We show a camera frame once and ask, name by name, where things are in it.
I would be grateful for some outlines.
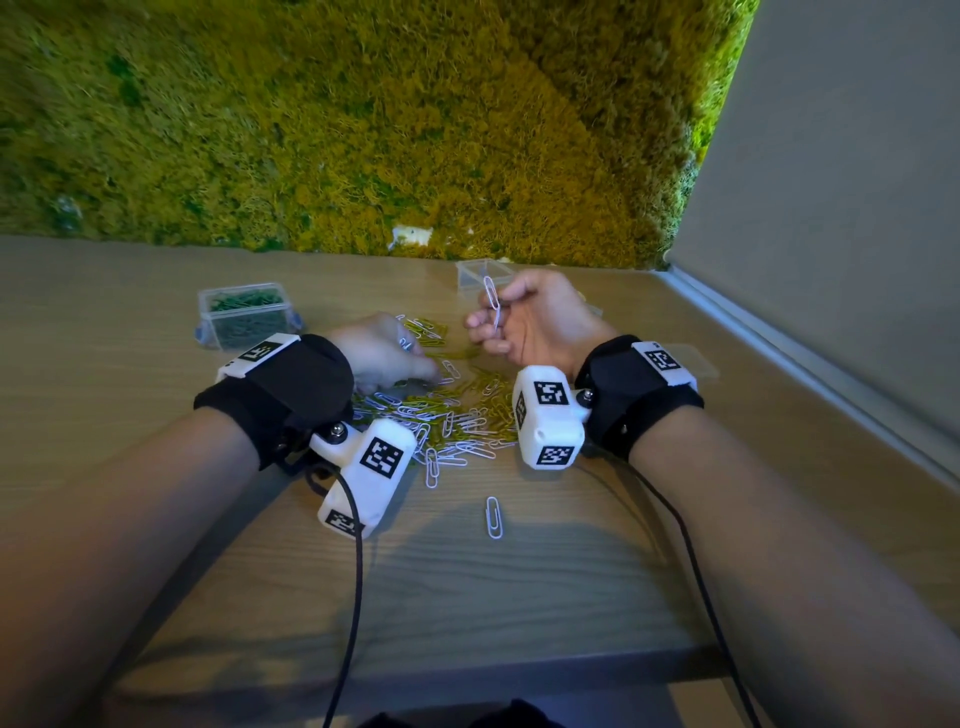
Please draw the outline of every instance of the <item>baseboard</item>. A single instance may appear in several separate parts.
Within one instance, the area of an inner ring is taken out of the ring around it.
[[[674,290],[886,445],[960,493],[960,444],[676,266],[659,275]]]

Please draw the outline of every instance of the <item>black wrist strap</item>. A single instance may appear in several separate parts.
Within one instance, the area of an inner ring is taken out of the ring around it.
[[[587,357],[575,384],[593,391],[587,435],[623,459],[644,432],[675,409],[704,406],[692,386],[669,386],[634,350],[633,344],[641,341],[628,335],[601,344]]]
[[[246,376],[225,376],[203,390],[193,407],[231,417],[251,439],[264,470],[318,427],[351,420],[352,394],[353,372],[343,353],[321,336],[305,334]]]

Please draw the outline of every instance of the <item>wrist strap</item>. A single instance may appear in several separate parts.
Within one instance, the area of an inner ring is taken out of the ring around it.
[[[656,355],[640,349],[654,350]],[[630,335],[617,336],[594,349],[575,386],[593,391],[587,435],[623,459],[644,432],[675,409],[704,406],[696,380],[686,369],[659,345]]]
[[[256,448],[260,470],[320,426],[353,417],[349,362],[315,334],[275,334],[222,367],[219,377],[193,407],[212,407],[240,425]]]

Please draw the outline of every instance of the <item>plastic container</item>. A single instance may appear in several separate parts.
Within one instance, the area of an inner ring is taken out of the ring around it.
[[[499,288],[514,279],[514,269],[491,257],[457,261],[457,291],[482,291],[484,276],[490,276]]]
[[[274,333],[298,333],[303,319],[279,283],[201,291],[197,341],[211,349],[248,349]]]

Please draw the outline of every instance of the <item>wood grain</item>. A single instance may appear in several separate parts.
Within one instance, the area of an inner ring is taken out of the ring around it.
[[[710,412],[960,628],[955,495],[656,276],[567,272],[621,330],[695,346],[720,371],[703,386]],[[2,238],[0,513],[187,409],[228,358],[193,341],[197,291],[265,280],[283,283],[315,331],[376,310],[455,327],[473,306],[447,262]],[[420,467],[405,475],[366,545],[345,705],[509,697],[574,674],[611,683],[719,671],[630,478],[603,459],[562,473],[520,465],[508,450],[444,469],[436,491]],[[490,495],[505,518],[498,542],[486,534]],[[258,478],[144,619],[113,696],[219,717],[227,695],[257,715],[280,698],[305,713],[322,705],[347,637],[354,561],[351,542],[317,524],[319,505],[302,481]]]

